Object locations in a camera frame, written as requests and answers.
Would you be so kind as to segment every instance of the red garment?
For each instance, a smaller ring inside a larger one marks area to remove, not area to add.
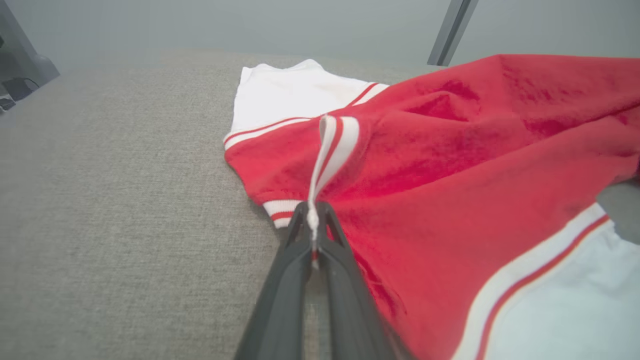
[[[317,198],[335,209],[381,314],[420,359],[482,359],[504,304],[604,229],[596,195],[637,172],[640,60],[492,56],[330,115],[323,167],[340,152],[347,160]],[[256,203],[307,199],[319,122],[227,150]],[[355,146],[344,152],[349,137]],[[531,255],[560,238],[560,248]],[[527,256],[538,265],[507,276],[475,325],[480,333],[470,330],[490,279]],[[496,341],[494,357],[508,358]],[[576,346],[610,347],[588,342]]]

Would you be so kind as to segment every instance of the white wall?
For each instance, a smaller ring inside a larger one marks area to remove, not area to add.
[[[449,0],[6,0],[61,72],[204,48],[425,64]]]
[[[499,53],[640,57],[640,0],[478,0],[451,65]]]

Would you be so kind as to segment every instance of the gray fabric table cover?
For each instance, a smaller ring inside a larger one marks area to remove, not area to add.
[[[242,66],[185,52],[79,70],[0,117],[0,359],[229,359],[278,246],[223,159]],[[397,83],[437,70],[317,59]],[[640,241],[640,191],[604,191]],[[312,279],[307,358],[329,358]]]

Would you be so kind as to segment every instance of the gray textured surface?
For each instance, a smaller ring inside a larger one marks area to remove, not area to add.
[[[231,358],[278,233],[222,138],[241,67],[300,60],[202,52],[85,70],[2,115],[0,359]],[[433,70],[318,60],[382,83]],[[308,358],[327,358],[326,305],[310,295]]]

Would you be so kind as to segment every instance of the red and white shirt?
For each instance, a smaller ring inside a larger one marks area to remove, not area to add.
[[[595,202],[637,174],[638,84],[632,59],[492,56],[389,87],[263,64],[225,159],[277,227],[333,206],[419,359],[638,359],[640,247]]]

